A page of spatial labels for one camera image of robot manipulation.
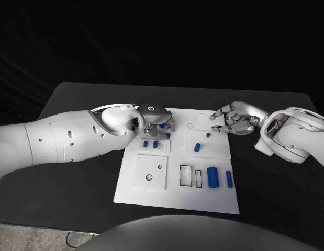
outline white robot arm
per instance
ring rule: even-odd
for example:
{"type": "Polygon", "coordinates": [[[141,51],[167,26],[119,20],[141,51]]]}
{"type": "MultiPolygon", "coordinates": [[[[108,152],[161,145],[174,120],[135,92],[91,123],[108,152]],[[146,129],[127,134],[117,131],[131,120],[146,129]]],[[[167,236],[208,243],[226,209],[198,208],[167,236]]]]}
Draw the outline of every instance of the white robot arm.
{"type": "Polygon", "coordinates": [[[0,126],[0,177],[44,163],[76,162],[122,149],[143,132],[167,138],[156,125],[174,129],[172,115],[157,105],[106,105],[56,114],[30,123],[0,126]]]}
{"type": "Polygon", "coordinates": [[[302,163],[309,155],[324,166],[324,117],[290,107],[268,114],[258,107],[235,101],[212,113],[209,119],[225,115],[228,125],[213,125],[212,130],[248,134],[260,128],[260,139],[254,148],[264,154],[273,153],[286,161],[302,163]]]}

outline black table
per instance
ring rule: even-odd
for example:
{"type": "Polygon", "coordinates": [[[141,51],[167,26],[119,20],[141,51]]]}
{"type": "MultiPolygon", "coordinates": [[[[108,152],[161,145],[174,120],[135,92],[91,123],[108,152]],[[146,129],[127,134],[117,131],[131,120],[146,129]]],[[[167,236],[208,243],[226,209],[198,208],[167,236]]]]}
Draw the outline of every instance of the black table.
{"type": "MultiPolygon", "coordinates": [[[[290,106],[315,110],[302,93],[62,83],[39,119],[105,104],[151,102],[216,110],[235,100],[268,111],[290,106]]],[[[0,182],[0,223],[99,233],[148,216],[195,214],[250,223],[324,249],[324,168],[312,158],[297,165],[260,153],[252,148],[257,132],[228,137],[239,215],[112,203],[124,152],[118,150],[7,174],[0,182]]]]}

